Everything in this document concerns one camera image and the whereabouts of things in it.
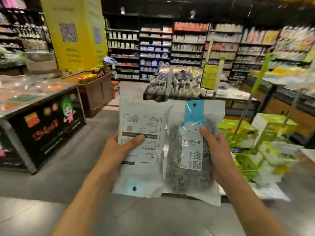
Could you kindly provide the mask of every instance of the person's left hand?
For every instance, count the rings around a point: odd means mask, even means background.
[[[136,146],[139,146],[143,142],[144,138],[144,135],[141,134],[122,145],[117,143],[117,135],[109,138],[106,142],[99,161],[94,167],[94,171],[97,171],[98,173],[104,174],[110,179],[115,180],[121,162],[126,158],[132,149],[134,149]]]

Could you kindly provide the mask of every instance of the cloud logo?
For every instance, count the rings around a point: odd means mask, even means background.
[[[152,160],[154,156],[147,156],[147,160]]]

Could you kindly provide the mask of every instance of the hand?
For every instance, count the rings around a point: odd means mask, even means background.
[[[228,180],[230,173],[238,172],[237,166],[235,165],[231,155],[229,143],[221,131],[219,131],[217,139],[215,139],[212,132],[210,132],[205,126],[200,126],[199,131],[200,134],[207,140],[209,145],[214,168],[214,179],[222,186],[222,184]]]
[[[132,149],[143,142],[144,138],[144,135],[141,134],[122,145],[117,143],[117,135],[109,138],[99,161],[94,167],[94,171],[104,174],[107,177],[110,177],[111,180],[115,181],[121,162],[126,158]]]

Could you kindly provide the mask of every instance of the yellow price sign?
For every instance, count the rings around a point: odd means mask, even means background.
[[[214,90],[218,70],[218,65],[205,64],[203,68],[200,87]]]

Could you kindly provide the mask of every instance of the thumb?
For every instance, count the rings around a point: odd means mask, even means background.
[[[207,140],[209,147],[213,147],[215,143],[217,143],[217,139],[213,136],[212,132],[210,132],[205,126],[199,127],[200,134]]]
[[[139,146],[144,140],[144,135],[138,135],[134,138],[132,138],[131,140],[129,140],[128,142],[126,142],[125,144],[121,145],[121,151],[124,154],[128,154],[132,149],[134,149],[136,146]]]

